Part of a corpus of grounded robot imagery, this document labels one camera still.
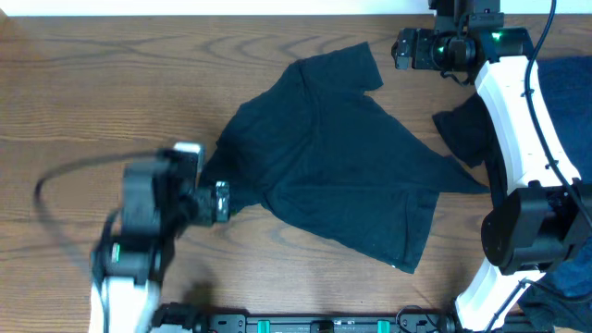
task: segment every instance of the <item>dark cloth pile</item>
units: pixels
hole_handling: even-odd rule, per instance
[[[561,145],[578,169],[584,183],[592,181],[592,57],[574,57],[539,62],[541,90]],[[446,144],[468,166],[485,161],[494,206],[507,190],[505,166],[493,124],[477,95],[450,112],[434,115]],[[546,274],[542,283],[565,296],[592,291],[592,240],[571,263]],[[570,327],[592,330],[592,303],[566,303],[529,288],[518,302],[536,328]]]
[[[291,64],[240,106],[201,185],[229,181],[230,208],[276,217],[413,273],[441,191],[481,193],[364,92],[382,86],[367,43]]]

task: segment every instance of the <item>white backdrop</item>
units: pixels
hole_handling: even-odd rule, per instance
[[[549,12],[550,0],[501,0],[508,14]],[[0,0],[9,16],[425,14],[427,0]],[[558,0],[558,13],[592,13],[592,0]]]

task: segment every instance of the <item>wooden table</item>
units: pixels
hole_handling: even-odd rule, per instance
[[[538,38],[544,16],[510,16]],[[209,153],[239,105],[297,58],[368,41],[387,112],[441,154],[431,115],[474,88],[437,72],[396,71],[390,47],[430,16],[9,18],[0,22],[0,331],[88,326],[89,252],[120,200],[123,164],[47,184],[51,218],[33,209],[36,179],[81,157],[203,142]],[[559,16],[542,57],[592,54],[592,17]],[[487,182],[483,168],[472,170]],[[483,259],[488,195],[442,194],[415,275],[292,228],[260,206],[177,243],[164,301],[252,314],[394,313],[440,308]]]

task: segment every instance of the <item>green light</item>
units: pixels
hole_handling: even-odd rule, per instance
[[[115,262],[118,263],[119,262],[119,248],[120,248],[120,246],[119,246],[119,244],[114,244],[114,247],[115,247],[115,255],[114,255]]]

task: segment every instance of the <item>folded cloth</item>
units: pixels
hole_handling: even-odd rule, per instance
[[[438,193],[487,188],[364,95],[382,84],[367,43],[296,61],[240,106],[201,185],[227,180],[231,210],[261,204],[294,227],[413,273]]]
[[[592,57],[539,62],[538,77],[545,103],[561,145],[584,183],[592,179]],[[487,108],[478,95],[453,111],[433,116],[440,135],[452,152],[469,167],[485,161],[494,206],[506,197],[506,170]],[[592,240],[571,263],[546,274],[541,283],[566,296],[592,291]],[[536,328],[570,327],[592,330],[590,303],[561,302],[529,288],[518,302]]]

